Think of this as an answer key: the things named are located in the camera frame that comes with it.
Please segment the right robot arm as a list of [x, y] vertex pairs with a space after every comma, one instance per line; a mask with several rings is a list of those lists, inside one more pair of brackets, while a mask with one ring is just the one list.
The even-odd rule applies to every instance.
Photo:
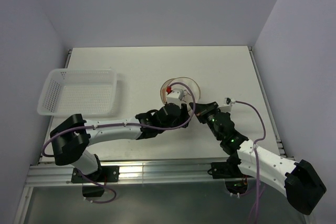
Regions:
[[228, 107], [223, 112], [216, 102], [190, 106], [229, 156], [222, 167], [212, 166], [212, 170], [257, 178], [282, 193], [295, 210], [304, 215], [312, 213], [327, 189], [309, 162], [293, 161], [255, 144], [235, 129]]

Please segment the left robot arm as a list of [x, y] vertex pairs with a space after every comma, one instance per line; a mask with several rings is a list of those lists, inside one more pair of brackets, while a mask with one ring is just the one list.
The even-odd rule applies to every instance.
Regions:
[[155, 138], [165, 131], [186, 128], [192, 115], [186, 104], [178, 106], [174, 103], [106, 124], [74, 114], [51, 132], [52, 158], [56, 165], [72, 165], [89, 181], [96, 182], [102, 176], [101, 162], [87, 147], [115, 140]]

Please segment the white plastic basket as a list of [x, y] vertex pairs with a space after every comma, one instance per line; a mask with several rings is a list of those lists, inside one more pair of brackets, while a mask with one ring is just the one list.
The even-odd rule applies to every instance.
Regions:
[[66, 117], [82, 114], [105, 117], [113, 113], [117, 72], [113, 69], [54, 69], [38, 101], [40, 115]]

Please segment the aluminium frame rail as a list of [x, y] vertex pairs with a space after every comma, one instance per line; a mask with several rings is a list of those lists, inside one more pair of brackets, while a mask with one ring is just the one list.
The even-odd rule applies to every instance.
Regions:
[[[101, 162], [102, 166], [118, 166], [119, 176], [116, 185], [210, 182], [207, 173], [212, 162], [223, 162], [226, 156], [218, 158], [163, 159], [155, 161], [111, 161]], [[73, 186], [73, 167], [57, 166], [44, 162], [31, 166], [24, 186], [57, 187]]]

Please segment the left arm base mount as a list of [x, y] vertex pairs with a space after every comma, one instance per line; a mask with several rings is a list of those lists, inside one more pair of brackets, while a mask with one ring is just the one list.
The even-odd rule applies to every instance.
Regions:
[[107, 189], [98, 186], [97, 184], [107, 186], [107, 183], [115, 183], [119, 180], [119, 166], [102, 166], [96, 172], [84, 175], [78, 169], [72, 171], [72, 184], [85, 184], [93, 181], [93, 186], [82, 186], [82, 195], [89, 199], [100, 198]]

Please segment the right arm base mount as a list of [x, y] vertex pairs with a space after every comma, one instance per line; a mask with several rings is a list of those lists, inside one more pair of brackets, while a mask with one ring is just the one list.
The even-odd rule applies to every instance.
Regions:
[[227, 161], [212, 162], [207, 173], [212, 179], [223, 179], [229, 194], [245, 195], [254, 188], [254, 185], [248, 184], [248, 178], [251, 178], [251, 176], [243, 174], [237, 165]]

